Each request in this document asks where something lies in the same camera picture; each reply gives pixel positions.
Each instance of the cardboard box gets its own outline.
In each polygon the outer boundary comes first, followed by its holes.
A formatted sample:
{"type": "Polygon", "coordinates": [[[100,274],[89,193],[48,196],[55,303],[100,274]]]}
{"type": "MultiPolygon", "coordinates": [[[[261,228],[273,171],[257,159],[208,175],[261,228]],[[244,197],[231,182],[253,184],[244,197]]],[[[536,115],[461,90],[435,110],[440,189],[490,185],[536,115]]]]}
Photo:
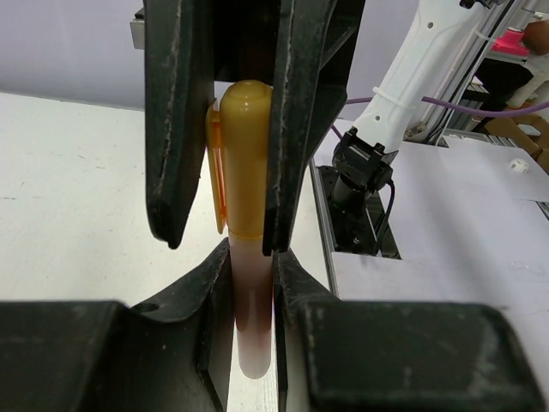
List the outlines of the cardboard box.
{"type": "Polygon", "coordinates": [[[535,160],[538,159],[544,149],[549,149],[549,124],[536,114],[527,114],[515,118],[495,118],[486,125],[486,129],[491,135],[512,139],[519,148],[526,150],[535,160]],[[519,124],[533,126],[540,132],[540,135],[527,135],[518,127],[519,124]]]}

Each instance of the screw hole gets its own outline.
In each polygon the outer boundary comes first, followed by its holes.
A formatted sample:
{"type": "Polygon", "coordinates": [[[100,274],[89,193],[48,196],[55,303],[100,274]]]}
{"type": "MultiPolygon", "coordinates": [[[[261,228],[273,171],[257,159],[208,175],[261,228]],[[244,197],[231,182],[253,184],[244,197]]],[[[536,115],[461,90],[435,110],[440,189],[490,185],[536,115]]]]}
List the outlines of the screw hole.
{"type": "Polygon", "coordinates": [[[139,303],[133,307],[133,310],[138,313],[149,313],[160,309],[160,305],[156,303],[139,303]]]}

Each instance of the white surface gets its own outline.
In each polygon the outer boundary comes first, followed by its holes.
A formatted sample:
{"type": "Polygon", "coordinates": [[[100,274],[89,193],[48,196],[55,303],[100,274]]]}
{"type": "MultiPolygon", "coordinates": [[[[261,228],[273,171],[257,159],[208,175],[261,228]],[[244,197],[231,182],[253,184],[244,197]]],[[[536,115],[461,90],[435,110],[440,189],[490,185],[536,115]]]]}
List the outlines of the white surface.
{"type": "MultiPolygon", "coordinates": [[[[549,178],[547,173],[521,148],[495,146],[474,139],[448,138],[451,150],[421,147],[413,151],[429,161],[432,170],[444,173],[457,187],[465,191],[480,191],[519,200],[549,202],[549,178]],[[509,168],[514,159],[528,162],[528,173],[515,173],[509,168]]],[[[402,159],[407,157],[404,149],[396,158],[395,171],[402,159]]]]}
{"type": "MultiPolygon", "coordinates": [[[[402,258],[422,264],[466,267],[471,273],[486,270],[486,261],[506,267],[514,267],[516,262],[536,265],[549,244],[548,222],[539,207],[502,191],[490,191],[482,184],[475,185],[472,180],[463,184],[460,173],[469,173],[474,161],[447,161],[453,159],[451,155],[463,160],[465,146],[510,152],[511,159],[515,150],[449,140],[450,149],[402,145],[393,164],[396,196],[389,223],[402,258]],[[463,143],[463,148],[457,148],[455,143],[463,143]]],[[[479,182],[490,169],[484,171],[476,171],[479,182]]],[[[520,174],[506,169],[513,178],[526,178],[533,171],[520,174]]],[[[383,189],[381,195],[387,203],[389,190],[383,189]]]]}
{"type": "Polygon", "coordinates": [[[17,0],[0,14],[0,90],[143,107],[142,0],[17,0]]]}
{"type": "MultiPolygon", "coordinates": [[[[0,300],[134,305],[218,245],[207,161],[179,249],[151,235],[143,126],[142,112],[0,94],[0,300]]],[[[327,286],[309,173],[292,248],[327,286]]],[[[276,410],[273,367],[249,381],[233,351],[232,371],[229,410],[276,410]]]]}

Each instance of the black cable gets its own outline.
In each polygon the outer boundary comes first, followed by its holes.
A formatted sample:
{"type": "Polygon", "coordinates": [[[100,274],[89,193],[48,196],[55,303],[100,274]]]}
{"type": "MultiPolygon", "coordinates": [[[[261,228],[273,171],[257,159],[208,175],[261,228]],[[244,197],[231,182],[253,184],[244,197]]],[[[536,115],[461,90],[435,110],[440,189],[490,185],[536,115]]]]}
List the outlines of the black cable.
{"type": "Polygon", "coordinates": [[[444,126],[448,123],[449,121],[449,118],[451,117],[451,113],[450,115],[442,122],[442,124],[438,127],[438,129],[434,130],[431,132],[429,138],[426,140],[427,144],[434,144],[438,137],[440,136],[441,133],[444,132],[444,126]]]}
{"type": "Polygon", "coordinates": [[[387,185],[389,185],[389,187],[391,188],[391,197],[389,198],[389,204],[387,205],[385,216],[383,217],[381,226],[379,227],[379,233],[377,233],[377,240],[376,244],[374,245],[374,252],[372,253],[374,256],[377,255],[379,253],[379,250],[381,249],[383,238],[385,237],[387,229],[389,228],[389,216],[391,214],[391,210],[393,209],[393,202],[395,201],[395,182],[393,182],[393,180],[390,180],[387,185]]]}

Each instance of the white table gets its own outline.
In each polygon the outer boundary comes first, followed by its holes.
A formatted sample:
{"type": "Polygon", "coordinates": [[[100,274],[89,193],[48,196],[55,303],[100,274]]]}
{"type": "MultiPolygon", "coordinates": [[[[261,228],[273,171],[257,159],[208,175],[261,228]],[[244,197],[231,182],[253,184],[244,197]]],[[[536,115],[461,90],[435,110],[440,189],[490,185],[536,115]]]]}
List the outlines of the white table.
{"type": "MultiPolygon", "coordinates": [[[[143,126],[143,112],[0,94],[0,300],[134,305],[219,244],[206,160],[181,246],[153,238],[143,126]]],[[[292,248],[328,286],[309,173],[292,248]]],[[[236,361],[229,410],[277,410],[274,366],[250,381],[236,361]]]]}

